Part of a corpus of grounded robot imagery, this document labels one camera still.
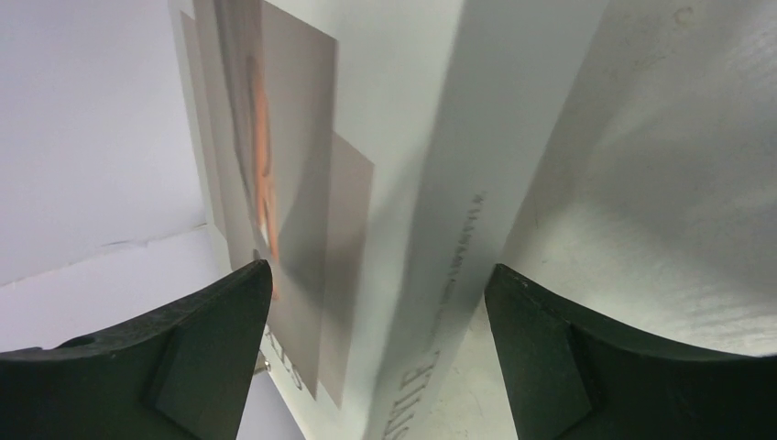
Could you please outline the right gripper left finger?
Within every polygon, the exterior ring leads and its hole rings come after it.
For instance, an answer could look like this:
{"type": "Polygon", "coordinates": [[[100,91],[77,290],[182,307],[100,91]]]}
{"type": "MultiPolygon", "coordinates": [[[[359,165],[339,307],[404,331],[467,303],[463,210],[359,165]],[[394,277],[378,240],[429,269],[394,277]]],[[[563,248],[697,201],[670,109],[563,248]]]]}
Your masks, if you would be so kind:
{"type": "Polygon", "coordinates": [[[271,303],[254,261],[174,302],[1,356],[4,439],[234,439],[271,303]]]}

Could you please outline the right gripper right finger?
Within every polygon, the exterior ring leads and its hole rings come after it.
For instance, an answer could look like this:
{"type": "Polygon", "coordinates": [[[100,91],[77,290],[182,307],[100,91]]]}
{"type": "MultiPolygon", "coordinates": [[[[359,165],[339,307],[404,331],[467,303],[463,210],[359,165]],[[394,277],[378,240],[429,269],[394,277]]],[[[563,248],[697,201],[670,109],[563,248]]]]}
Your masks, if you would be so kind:
{"type": "Polygon", "coordinates": [[[776,359],[691,346],[505,265],[485,290],[521,439],[773,439],[776,359]]]}

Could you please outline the white style magazine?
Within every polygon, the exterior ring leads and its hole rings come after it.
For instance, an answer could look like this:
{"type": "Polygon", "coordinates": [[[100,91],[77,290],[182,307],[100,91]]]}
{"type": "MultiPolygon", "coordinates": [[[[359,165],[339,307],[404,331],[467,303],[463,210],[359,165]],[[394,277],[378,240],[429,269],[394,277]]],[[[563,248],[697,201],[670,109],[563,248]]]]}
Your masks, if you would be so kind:
{"type": "Polygon", "coordinates": [[[604,1],[172,1],[223,270],[309,439],[422,439],[604,1]]]}

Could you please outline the white two-tier shelf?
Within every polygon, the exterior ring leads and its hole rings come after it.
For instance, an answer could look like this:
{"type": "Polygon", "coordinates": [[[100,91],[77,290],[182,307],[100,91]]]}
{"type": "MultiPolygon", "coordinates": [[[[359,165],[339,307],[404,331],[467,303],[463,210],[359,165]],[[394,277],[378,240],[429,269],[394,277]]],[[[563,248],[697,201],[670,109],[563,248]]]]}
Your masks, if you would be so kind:
{"type": "MultiPolygon", "coordinates": [[[[657,336],[776,359],[776,4],[604,2],[494,268],[657,336]]],[[[521,439],[486,287],[422,439],[521,439]]]]}

